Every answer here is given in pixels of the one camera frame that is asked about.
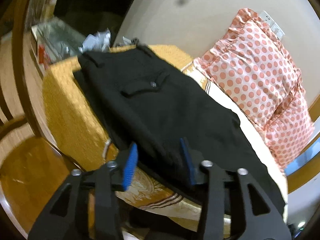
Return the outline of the black pants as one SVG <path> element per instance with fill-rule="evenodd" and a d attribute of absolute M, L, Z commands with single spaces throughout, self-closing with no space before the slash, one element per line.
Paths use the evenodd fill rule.
<path fill-rule="evenodd" d="M 245 168 L 279 213 L 285 202 L 236 113 L 212 99 L 191 77 L 149 47 L 118 53 L 88 51 L 74 77 L 119 150 L 138 147 L 138 166 L 164 186 L 200 204 L 204 190 L 190 184 L 181 153 L 191 150 L 220 168 Z"/>

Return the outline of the right pink polka-dot pillow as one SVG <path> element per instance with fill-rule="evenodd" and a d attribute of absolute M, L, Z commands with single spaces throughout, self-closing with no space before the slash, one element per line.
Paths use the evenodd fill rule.
<path fill-rule="evenodd" d="M 277 107 L 265 132 L 265 143 L 281 169 L 300 155 L 313 131 L 304 89 L 296 87 Z"/>

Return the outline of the pink polka-dot pillow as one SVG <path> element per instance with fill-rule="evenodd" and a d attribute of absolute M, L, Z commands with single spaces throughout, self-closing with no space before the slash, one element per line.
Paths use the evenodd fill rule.
<path fill-rule="evenodd" d="M 270 26 L 240 9 L 227 33 L 194 66 L 260 128 L 301 82 L 301 72 Z"/>
<path fill-rule="evenodd" d="M 265 143 L 281 169 L 300 155 L 313 131 L 304 89 L 296 87 L 277 107 L 265 132 Z"/>

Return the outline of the yellow patterned bed sheet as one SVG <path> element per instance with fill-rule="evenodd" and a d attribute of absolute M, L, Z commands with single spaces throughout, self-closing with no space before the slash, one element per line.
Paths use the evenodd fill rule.
<path fill-rule="evenodd" d="M 240 127 L 278 185 L 284 200 L 288 199 L 287 179 L 272 157 L 262 137 L 245 114 L 219 86 L 208 80 L 192 63 L 190 55 L 173 45 L 152 45 L 157 56 L 192 77 L 220 105 L 231 109 L 240 119 Z M 113 160 L 118 149 L 89 106 L 78 87 L 73 72 L 79 70 L 76 57 L 51 65 L 43 80 L 43 102 L 50 129 L 58 148 L 75 159 L 84 169 L 95 170 Z M 118 197 L 127 204 L 149 213 L 169 217 L 173 222 L 196 230 L 201 207 L 168 189 L 140 169 L 132 185 Z"/>

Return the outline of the left pink polka-dot pillow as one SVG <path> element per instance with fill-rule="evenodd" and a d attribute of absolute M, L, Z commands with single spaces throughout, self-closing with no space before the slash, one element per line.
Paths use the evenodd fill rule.
<path fill-rule="evenodd" d="M 270 26 L 240 9 L 227 33 L 194 66 L 260 128 L 301 82 L 301 72 Z"/>

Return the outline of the cluttered wooden side shelf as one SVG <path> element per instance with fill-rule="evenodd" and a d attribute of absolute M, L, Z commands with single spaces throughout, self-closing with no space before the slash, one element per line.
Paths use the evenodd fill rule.
<path fill-rule="evenodd" d="M 26 29 L 30 34 L 30 55 L 40 77 L 52 64 L 80 54 L 84 35 L 63 20 L 54 17 Z"/>

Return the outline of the crumpled white plastic bag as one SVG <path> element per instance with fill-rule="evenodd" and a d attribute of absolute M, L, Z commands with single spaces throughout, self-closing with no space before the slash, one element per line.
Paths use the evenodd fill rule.
<path fill-rule="evenodd" d="M 107 52 L 110 48 L 111 32 L 109 29 L 103 32 L 97 32 L 92 35 L 89 34 L 79 47 L 81 53 L 87 51 Z"/>

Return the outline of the wooden window frame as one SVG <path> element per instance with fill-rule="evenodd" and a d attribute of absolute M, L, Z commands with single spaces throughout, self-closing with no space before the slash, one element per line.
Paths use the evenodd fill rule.
<path fill-rule="evenodd" d="M 315 130 L 301 154 L 285 168 L 289 193 L 319 174 L 319 98 L 309 108 Z"/>

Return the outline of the white wall switch plate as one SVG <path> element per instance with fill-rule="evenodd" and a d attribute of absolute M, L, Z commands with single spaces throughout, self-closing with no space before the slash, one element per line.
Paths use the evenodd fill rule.
<path fill-rule="evenodd" d="M 284 31 L 281 29 L 281 27 L 274 21 L 274 19 L 266 12 L 262 11 L 259 14 L 259 17 L 269 25 L 271 30 L 274 32 L 274 34 L 277 36 L 278 40 L 282 40 L 282 38 L 285 36 Z"/>

